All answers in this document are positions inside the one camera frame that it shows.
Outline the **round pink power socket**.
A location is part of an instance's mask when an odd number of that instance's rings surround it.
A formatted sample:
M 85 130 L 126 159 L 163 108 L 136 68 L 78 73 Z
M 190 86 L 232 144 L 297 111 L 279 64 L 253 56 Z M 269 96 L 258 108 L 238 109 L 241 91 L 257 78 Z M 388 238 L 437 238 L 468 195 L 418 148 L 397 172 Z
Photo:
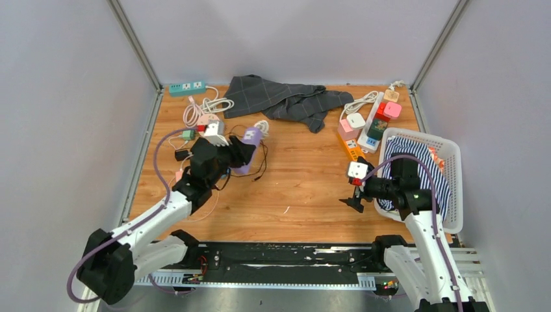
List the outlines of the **round pink power socket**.
M 203 114 L 197 120 L 197 128 L 207 127 L 209 124 L 220 121 L 220 118 L 216 114 Z

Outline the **black plug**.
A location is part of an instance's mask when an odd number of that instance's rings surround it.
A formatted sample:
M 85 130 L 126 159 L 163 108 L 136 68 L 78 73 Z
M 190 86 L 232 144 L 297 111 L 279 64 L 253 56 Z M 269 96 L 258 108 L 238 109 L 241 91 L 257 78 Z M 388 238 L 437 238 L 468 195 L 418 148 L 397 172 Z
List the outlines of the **black plug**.
M 177 149 L 174 151 L 175 160 L 178 162 L 184 161 L 188 156 L 190 156 L 190 152 L 187 149 Z

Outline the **teal power strip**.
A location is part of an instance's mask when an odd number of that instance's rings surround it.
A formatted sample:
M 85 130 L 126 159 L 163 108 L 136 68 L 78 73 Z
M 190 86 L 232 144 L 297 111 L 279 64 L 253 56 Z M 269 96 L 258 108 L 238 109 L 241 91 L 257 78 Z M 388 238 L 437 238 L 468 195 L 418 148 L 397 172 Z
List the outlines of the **teal power strip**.
M 204 81 L 194 81 L 190 83 L 171 84 L 168 87 L 169 94 L 172 97 L 192 96 L 195 94 L 206 93 L 206 84 Z

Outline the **pink USB charger plug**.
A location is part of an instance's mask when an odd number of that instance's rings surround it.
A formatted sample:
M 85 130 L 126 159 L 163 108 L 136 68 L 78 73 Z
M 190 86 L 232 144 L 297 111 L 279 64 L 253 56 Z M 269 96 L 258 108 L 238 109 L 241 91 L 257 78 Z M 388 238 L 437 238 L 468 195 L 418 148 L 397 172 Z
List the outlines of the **pink USB charger plug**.
M 175 173 L 175 182 L 178 182 L 183 176 L 183 170 L 179 170 Z

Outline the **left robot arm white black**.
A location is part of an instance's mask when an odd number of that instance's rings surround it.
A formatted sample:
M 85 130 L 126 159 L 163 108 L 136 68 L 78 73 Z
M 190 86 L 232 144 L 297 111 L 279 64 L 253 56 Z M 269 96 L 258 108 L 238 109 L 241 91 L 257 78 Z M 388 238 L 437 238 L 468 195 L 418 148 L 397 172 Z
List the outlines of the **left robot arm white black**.
M 90 234 L 83 256 L 71 271 L 67 290 L 78 279 L 106 304 L 116 304 L 136 280 L 159 268 L 178 263 L 194 267 L 199 260 L 197 240 L 183 230 L 164 240 L 155 239 L 180 220 L 194 214 L 212 196 L 217 182 L 231 170 L 249 164 L 257 150 L 237 136 L 227 145 L 216 146 L 199 138 L 192 146 L 190 164 L 174 186 L 165 183 L 166 195 L 130 222 L 113 230 Z

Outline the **purple USB power strip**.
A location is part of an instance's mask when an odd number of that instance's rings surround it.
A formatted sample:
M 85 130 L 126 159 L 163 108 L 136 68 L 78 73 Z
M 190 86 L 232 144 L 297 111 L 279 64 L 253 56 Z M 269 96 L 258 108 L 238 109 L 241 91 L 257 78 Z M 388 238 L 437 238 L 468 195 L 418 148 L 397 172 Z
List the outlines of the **purple USB power strip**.
M 233 169 L 235 174 L 245 175 L 249 173 L 251 162 L 257 152 L 257 148 L 259 147 L 262 138 L 263 138 L 263 133 L 258 127 L 248 127 L 245 130 L 244 136 L 240 139 L 240 141 L 245 144 L 254 146 L 254 149 L 251 154 L 251 157 L 248 158 L 248 160 L 245 162 L 244 165 Z

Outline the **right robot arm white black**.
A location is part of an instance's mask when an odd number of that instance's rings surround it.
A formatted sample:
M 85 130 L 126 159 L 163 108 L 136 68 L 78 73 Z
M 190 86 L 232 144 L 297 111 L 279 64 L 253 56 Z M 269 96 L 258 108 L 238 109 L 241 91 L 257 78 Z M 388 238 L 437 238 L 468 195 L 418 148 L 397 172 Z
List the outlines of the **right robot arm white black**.
M 422 188 L 418 171 L 428 167 L 415 156 L 396 153 L 378 166 L 359 157 L 348 165 L 349 184 L 354 194 L 343 200 L 363 212 L 362 200 L 390 200 L 414 239 L 417 263 L 400 235 L 382 235 L 373 242 L 371 262 L 379 271 L 395 274 L 415 311 L 488 311 L 477 301 L 460 273 L 445 238 L 436 186 L 429 175 L 429 187 Z

